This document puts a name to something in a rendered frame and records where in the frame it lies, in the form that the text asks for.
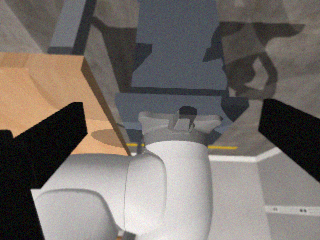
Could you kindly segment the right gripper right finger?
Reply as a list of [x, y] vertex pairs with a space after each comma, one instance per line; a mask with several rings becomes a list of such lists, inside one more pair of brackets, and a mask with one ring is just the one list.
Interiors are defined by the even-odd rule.
[[264, 99], [258, 131], [320, 183], [320, 119]]

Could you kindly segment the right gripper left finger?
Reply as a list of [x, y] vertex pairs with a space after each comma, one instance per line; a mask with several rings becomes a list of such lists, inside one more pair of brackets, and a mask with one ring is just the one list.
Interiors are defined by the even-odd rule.
[[0, 130], [0, 240], [45, 240], [31, 189], [41, 189], [87, 134], [83, 102], [16, 137]]

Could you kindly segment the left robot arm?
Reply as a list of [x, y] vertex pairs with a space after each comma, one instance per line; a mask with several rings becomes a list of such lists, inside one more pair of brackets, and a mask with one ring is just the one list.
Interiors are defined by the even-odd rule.
[[136, 234], [124, 231], [121, 240], [135, 240]]

